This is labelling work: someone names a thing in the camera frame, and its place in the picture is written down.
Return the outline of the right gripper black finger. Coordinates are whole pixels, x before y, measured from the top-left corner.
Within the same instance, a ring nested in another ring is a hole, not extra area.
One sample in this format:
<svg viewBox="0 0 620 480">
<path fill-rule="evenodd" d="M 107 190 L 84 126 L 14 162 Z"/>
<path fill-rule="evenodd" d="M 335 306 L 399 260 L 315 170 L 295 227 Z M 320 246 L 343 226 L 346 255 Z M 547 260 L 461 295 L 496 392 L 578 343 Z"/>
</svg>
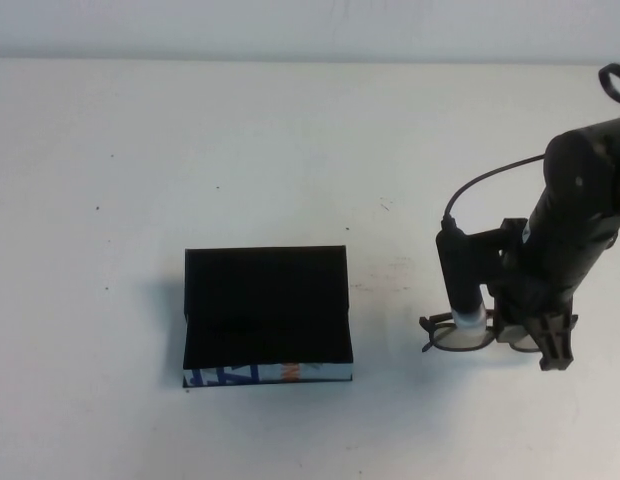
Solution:
<svg viewBox="0 0 620 480">
<path fill-rule="evenodd" d="M 516 343 L 523 337 L 523 327 L 505 307 L 495 307 L 493 328 L 498 343 Z"/>
<path fill-rule="evenodd" d="M 544 316 L 539 323 L 539 362 L 542 371 L 565 371 L 573 362 L 572 331 L 576 316 L 571 312 Z"/>
</svg>

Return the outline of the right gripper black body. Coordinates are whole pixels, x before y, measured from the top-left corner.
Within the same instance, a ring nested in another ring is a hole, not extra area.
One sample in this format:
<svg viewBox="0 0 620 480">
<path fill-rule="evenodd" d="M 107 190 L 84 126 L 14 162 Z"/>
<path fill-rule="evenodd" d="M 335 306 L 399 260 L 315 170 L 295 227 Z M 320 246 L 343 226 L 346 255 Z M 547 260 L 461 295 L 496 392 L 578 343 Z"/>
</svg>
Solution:
<svg viewBox="0 0 620 480">
<path fill-rule="evenodd" d="M 571 312 L 576 287 L 525 274 L 508 274 L 493 285 L 495 307 L 505 307 L 523 327 L 523 337 L 509 345 L 539 345 L 539 323 L 546 315 Z"/>
</svg>

